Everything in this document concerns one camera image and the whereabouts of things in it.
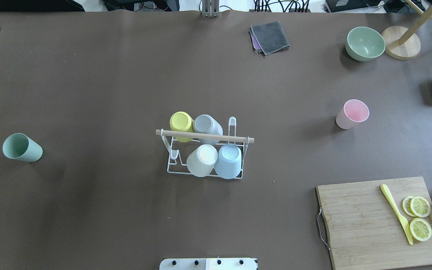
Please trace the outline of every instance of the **cutting board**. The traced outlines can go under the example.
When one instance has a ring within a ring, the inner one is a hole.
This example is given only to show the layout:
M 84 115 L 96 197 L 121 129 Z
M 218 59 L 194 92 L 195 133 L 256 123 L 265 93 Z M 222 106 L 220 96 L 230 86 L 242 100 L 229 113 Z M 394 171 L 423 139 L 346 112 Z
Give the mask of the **cutting board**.
M 432 264 L 432 236 L 408 244 L 396 214 L 381 192 L 386 184 L 399 211 L 406 196 L 421 196 L 431 204 L 425 219 L 432 225 L 432 202 L 422 177 L 317 187 L 319 206 L 326 225 L 333 270 L 382 270 Z

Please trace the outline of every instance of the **towel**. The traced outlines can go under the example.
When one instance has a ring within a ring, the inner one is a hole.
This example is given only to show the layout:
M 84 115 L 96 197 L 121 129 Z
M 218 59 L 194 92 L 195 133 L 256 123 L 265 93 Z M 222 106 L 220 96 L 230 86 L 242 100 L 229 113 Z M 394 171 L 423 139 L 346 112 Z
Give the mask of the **towel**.
M 284 33 L 283 25 L 279 21 L 270 22 L 269 24 L 251 25 L 250 35 L 255 53 L 262 51 L 264 55 L 269 55 L 290 46 Z

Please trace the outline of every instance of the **green cup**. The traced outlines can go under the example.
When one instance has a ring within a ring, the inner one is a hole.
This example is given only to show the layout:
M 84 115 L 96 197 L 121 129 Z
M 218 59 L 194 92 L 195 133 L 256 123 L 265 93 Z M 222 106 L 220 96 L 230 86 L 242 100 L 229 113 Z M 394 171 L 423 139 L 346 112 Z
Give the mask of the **green cup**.
M 35 162 L 43 155 L 43 148 L 23 133 L 15 133 L 4 141 L 3 154 L 9 159 Z

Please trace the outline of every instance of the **knife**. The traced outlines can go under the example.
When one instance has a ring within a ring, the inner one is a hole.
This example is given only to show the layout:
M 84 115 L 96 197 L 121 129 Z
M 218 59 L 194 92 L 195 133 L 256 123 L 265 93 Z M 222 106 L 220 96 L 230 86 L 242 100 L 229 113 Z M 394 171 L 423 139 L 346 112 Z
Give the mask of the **knife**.
M 413 236 L 411 235 L 410 232 L 410 224 L 408 223 L 408 220 L 406 219 L 406 217 L 403 217 L 403 215 L 401 215 L 401 213 L 399 212 L 398 207 L 396 206 L 396 202 L 393 198 L 393 195 L 391 194 L 391 191 L 389 190 L 388 186 L 386 186 L 386 184 L 381 185 L 381 191 L 386 197 L 386 200 L 388 200 L 389 204 L 393 208 L 396 217 L 399 219 L 399 222 L 403 227 L 404 234 L 406 234 L 406 238 L 408 239 L 408 243 L 412 245 Z

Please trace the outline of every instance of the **plastic cup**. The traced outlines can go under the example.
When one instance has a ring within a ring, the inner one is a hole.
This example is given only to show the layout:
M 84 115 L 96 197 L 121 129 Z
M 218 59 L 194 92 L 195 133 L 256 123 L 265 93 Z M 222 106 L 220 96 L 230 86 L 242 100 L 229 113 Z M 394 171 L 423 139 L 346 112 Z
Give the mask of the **plastic cup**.
M 3 154 L 9 159 L 34 162 L 43 155 L 43 148 L 23 133 L 15 133 L 4 141 Z
M 194 120 L 191 118 L 191 116 L 189 116 L 189 114 L 183 111 L 178 111 L 175 112 L 169 119 L 169 126 L 173 131 L 194 133 L 194 129 L 192 128 L 193 122 Z M 185 137 L 174 137 L 174 138 L 181 143 L 187 143 L 190 140 L 192 140 L 192 138 L 185 138 Z
M 233 179 L 241 173 L 241 149 L 233 144 L 221 146 L 214 171 L 224 179 Z
M 194 131 L 196 133 L 223 135 L 223 127 L 211 116 L 201 114 L 194 119 Z M 199 139 L 202 144 L 215 145 L 219 140 Z
M 208 176 L 218 160 L 218 151 L 212 145 L 201 145 L 187 156 L 187 169 L 197 177 Z
M 369 109 L 366 104 L 358 99 L 350 99 L 336 116 L 336 124 L 342 129 L 350 129 L 366 121 L 368 117 Z

